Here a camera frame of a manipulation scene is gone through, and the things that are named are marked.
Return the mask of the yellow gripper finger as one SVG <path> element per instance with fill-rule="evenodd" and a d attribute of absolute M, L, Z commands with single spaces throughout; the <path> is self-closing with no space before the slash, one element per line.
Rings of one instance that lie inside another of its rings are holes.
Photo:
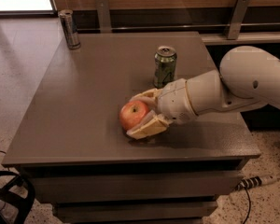
<path fill-rule="evenodd" d="M 133 96 L 130 101 L 141 101 L 148 107 L 156 109 L 158 106 L 158 98 L 161 95 L 162 89 L 150 89 Z"/>
<path fill-rule="evenodd" d="M 169 128 L 170 120 L 163 114 L 157 114 L 154 110 L 148 112 L 139 124 L 128 130 L 126 134 L 139 140 L 152 135 L 162 133 Z"/>

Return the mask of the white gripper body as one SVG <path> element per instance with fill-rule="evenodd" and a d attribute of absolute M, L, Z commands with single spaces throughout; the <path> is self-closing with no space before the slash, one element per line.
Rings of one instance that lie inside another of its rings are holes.
<path fill-rule="evenodd" d="M 158 97 L 158 111 L 175 124 L 185 124 L 197 118 L 184 78 L 170 82 L 162 89 Z"/>

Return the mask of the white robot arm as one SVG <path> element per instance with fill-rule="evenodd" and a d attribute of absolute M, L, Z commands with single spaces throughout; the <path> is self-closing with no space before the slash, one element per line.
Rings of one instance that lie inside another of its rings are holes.
<path fill-rule="evenodd" d="M 151 107 L 126 134 L 134 139 L 162 133 L 208 113 L 244 112 L 272 105 L 280 110 L 280 60 L 252 46 L 229 50 L 218 70 L 180 78 L 162 89 L 135 95 Z"/>

